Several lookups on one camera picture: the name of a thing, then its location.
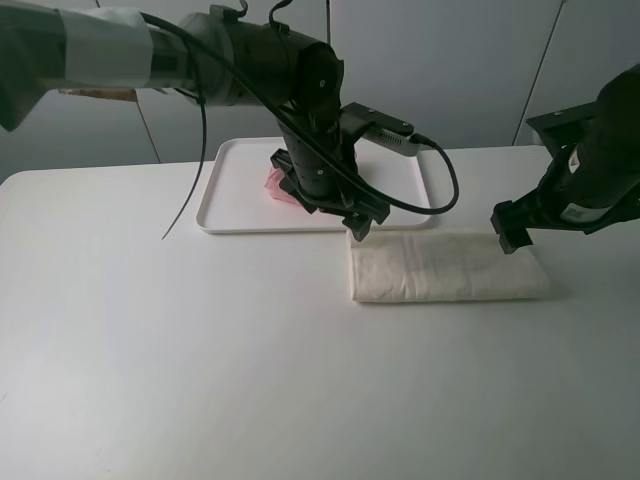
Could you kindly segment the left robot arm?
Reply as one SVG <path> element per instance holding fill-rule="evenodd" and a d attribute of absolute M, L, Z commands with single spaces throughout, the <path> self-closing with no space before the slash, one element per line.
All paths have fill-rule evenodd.
<path fill-rule="evenodd" d="M 339 216 L 356 239 L 389 203 L 359 176 L 367 123 L 344 108 L 344 64 L 326 43 L 243 9 L 212 6 L 172 24 L 134 8 L 1 5 L 1 125 L 17 129 L 42 97 L 65 89 L 174 89 L 201 108 L 261 105 L 285 145 L 281 187 L 310 212 Z"/>

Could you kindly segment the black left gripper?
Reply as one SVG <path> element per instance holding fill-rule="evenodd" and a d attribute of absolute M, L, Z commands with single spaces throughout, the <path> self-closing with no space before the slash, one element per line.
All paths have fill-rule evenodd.
<path fill-rule="evenodd" d="M 300 107 L 282 107 L 278 125 L 286 147 L 271 156 L 271 163 L 285 175 L 281 188 L 307 212 L 340 217 L 361 242 L 372 223 L 387 219 L 390 204 L 372 194 L 360 176 L 356 143 L 345 141 L 340 129 L 342 108 L 315 115 Z"/>

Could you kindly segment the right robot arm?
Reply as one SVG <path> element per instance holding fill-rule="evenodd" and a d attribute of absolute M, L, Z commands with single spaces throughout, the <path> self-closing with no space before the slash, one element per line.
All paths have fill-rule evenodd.
<path fill-rule="evenodd" d="M 497 204 L 491 223 L 507 254 L 530 229 L 586 235 L 639 218 L 639 68 L 607 83 L 594 102 L 532 117 L 552 156 L 535 189 Z"/>

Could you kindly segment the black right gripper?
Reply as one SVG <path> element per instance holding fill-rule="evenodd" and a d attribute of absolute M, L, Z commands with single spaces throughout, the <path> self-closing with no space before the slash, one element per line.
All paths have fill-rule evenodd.
<path fill-rule="evenodd" d="M 586 235 L 639 218 L 639 161 L 622 154 L 564 148 L 525 196 L 497 204 L 491 224 L 505 254 L 529 247 L 530 229 Z"/>

